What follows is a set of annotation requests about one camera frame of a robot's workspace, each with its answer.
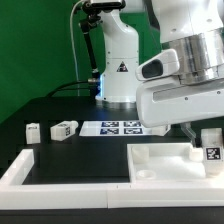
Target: small white block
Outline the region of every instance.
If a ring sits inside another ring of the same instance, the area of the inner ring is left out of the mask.
[[[51,140],[63,141],[74,135],[77,127],[77,121],[63,121],[51,127]]]
[[[191,146],[189,150],[189,159],[193,162],[203,161],[203,148],[194,148]]]
[[[26,125],[26,142],[27,144],[40,143],[40,124],[31,123]]]
[[[149,161],[149,148],[146,145],[132,147],[133,162],[136,164],[147,163]]]
[[[152,128],[152,135],[164,136],[170,128],[170,125],[154,127]]]

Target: white block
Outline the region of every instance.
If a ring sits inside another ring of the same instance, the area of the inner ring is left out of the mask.
[[[27,144],[40,143],[40,124],[31,123],[26,125],[26,142]]]
[[[140,146],[132,147],[132,157],[134,163],[147,163],[149,161],[149,147],[142,144]]]
[[[77,127],[77,121],[63,121],[51,127],[51,140],[63,141],[74,135]]]
[[[21,185],[33,165],[33,149],[23,149],[0,179],[0,186]]]
[[[194,148],[193,145],[189,150],[189,159],[193,162],[202,162],[203,161],[203,148]]]
[[[210,177],[220,175],[224,172],[222,129],[202,129],[201,141],[206,175]]]
[[[171,129],[170,125],[152,128],[152,135],[164,136]]]

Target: black cable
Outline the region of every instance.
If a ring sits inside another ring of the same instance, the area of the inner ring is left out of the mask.
[[[90,65],[92,68],[92,77],[93,78],[99,78],[100,73],[98,71],[97,65],[96,65],[96,59],[93,51],[93,46],[92,46],[92,41],[89,35],[90,30],[94,29],[97,27],[97,23],[101,18],[97,15],[95,16],[88,16],[87,19],[83,19],[80,21],[79,26],[83,32],[86,47],[87,47],[87,52],[89,55],[89,60],[90,60]]]
[[[88,84],[88,81],[75,81],[75,82],[69,82],[69,83],[63,84],[57,87],[56,89],[54,89],[53,91],[51,91],[50,93],[48,93],[46,97],[53,96],[56,92],[60,91],[61,89],[65,87],[72,86],[72,85],[79,85],[79,84]]]
[[[56,92],[54,92],[54,94],[57,93],[57,92],[59,92],[59,91],[73,91],[73,90],[89,90],[89,88],[59,89],[59,90],[57,90]]]

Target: white cube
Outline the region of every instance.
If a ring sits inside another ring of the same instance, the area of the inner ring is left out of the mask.
[[[26,125],[26,142],[27,144],[40,143],[40,124],[31,123]]]
[[[74,135],[77,127],[77,121],[63,121],[51,127],[51,140],[63,141]]]

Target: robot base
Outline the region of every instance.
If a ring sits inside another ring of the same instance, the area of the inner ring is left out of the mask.
[[[109,102],[100,98],[96,98],[96,105],[99,107],[117,110],[128,110],[136,108],[136,102]]]

